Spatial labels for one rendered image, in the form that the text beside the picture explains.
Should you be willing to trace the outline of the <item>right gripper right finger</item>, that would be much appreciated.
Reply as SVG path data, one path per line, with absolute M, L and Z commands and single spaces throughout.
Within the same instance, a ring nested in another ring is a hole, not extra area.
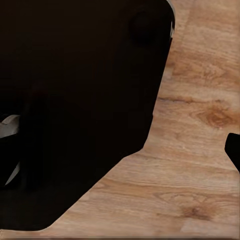
M 240 135 L 229 133 L 225 143 L 225 152 L 240 172 Z

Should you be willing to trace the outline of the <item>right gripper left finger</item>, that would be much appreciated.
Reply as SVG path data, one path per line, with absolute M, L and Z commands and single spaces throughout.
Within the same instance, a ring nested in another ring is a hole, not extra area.
M 26 147 L 21 132 L 0 138 L 0 192 L 25 152 Z

